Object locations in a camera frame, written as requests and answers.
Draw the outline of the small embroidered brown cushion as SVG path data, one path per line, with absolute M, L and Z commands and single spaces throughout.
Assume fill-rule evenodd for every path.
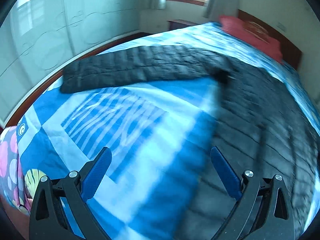
M 252 21 L 246 21 L 244 23 L 244 29 L 254 35 L 256 38 L 268 43 L 268 31 L 261 25 Z

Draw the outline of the wooden bed frame side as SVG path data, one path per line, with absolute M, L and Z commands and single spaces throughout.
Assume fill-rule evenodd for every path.
M 79 54 L 78 56 L 75 56 L 71 59 L 71 62 L 79 60 L 79 59 L 85 59 L 90 56 L 97 55 L 99 53 L 102 53 L 105 50 L 108 50 L 110 48 L 113 48 L 117 45 L 146 37 L 151 35 L 151 33 L 146 33 L 142 31 L 133 32 L 130 35 L 125 35 L 123 37 L 116 37 L 111 39 L 110 41 L 104 42 L 101 45 L 97 45 L 94 48 L 91 48 L 87 51 L 84 51 L 83 53 Z M 40 82 L 40 84 L 31 90 L 29 95 L 26 96 L 25 99 L 22 99 L 22 102 L 19 104 L 16 110 L 13 110 L 13 113 L 9 117 L 8 121 L 1 121 L 1 129 L 4 129 L 9 126 L 17 125 L 20 118 L 24 115 L 24 113 L 29 109 L 29 107 L 39 98 L 39 96 L 47 89 L 50 85 L 52 85 L 57 79 L 59 79 L 63 75 L 63 68 L 68 63 L 65 63 L 62 67 L 57 68 L 54 72 L 49 74 L 49 77 L 45 77 L 43 81 Z

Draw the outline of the red pillow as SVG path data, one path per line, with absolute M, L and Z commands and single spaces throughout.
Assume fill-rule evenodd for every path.
M 237 17 L 222 15 L 219 20 L 222 25 L 222 30 L 225 33 L 250 44 L 277 62 L 282 63 L 283 55 L 280 49 L 280 42 L 278 40 L 269 36 L 268 43 L 266 43 L 256 38 L 244 29 L 245 21 Z

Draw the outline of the dark wooden headboard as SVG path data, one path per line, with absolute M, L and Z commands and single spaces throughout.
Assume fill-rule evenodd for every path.
M 283 54 L 284 61 L 287 62 L 296 71 L 298 70 L 303 53 L 288 38 L 286 38 L 283 34 L 281 34 L 279 31 L 277 31 L 267 23 L 240 9 L 238 10 L 238 18 L 243 21 L 255 22 L 265 28 L 268 31 L 270 37 L 275 38 L 280 42 L 280 49 Z

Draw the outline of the white sliding wardrobe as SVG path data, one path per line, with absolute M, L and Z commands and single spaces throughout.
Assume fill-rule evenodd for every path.
M 1 123 L 61 65 L 136 32 L 142 0 L 17 0 L 1 26 Z

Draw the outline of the wooden nightstand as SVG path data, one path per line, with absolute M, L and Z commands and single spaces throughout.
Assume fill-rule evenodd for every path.
M 185 20 L 168 20 L 168 23 L 169 23 L 169 31 L 198 25 L 198 23 L 185 21 Z

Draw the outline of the black quilted down jacket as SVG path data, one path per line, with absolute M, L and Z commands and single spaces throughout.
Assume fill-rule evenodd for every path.
M 140 46 L 91 56 L 63 69 L 62 93 L 210 76 L 220 83 L 213 143 L 228 160 L 284 177 L 299 238 L 319 169 L 319 135 L 287 87 L 263 68 L 203 48 Z

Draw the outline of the colourful dotted blanket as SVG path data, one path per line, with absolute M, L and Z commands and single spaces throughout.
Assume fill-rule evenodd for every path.
M 16 126 L 7 127 L 1 134 L 1 196 L 10 206 L 30 215 L 31 205 L 24 184 L 16 129 Z

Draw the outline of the blue patterned bed sheet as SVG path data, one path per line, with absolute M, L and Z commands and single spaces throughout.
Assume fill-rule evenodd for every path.
M 140 46 L 203 48 L 263 68 L 287 87 L 319 135 L 319 114 L 297 73 L 214 23 L 140 38 L 99 55 Z M 62 78 L 16 130 L 28 198 L 42 176 L 64 177 L 107 147 L 111 165 L 88 204 L 110 237 L 210 239 L 235 204 L 209 159 L 217 146 L 220 83 L 205 76 L 65 94 Z M 318 211 L 319 169 L 303 232 Z

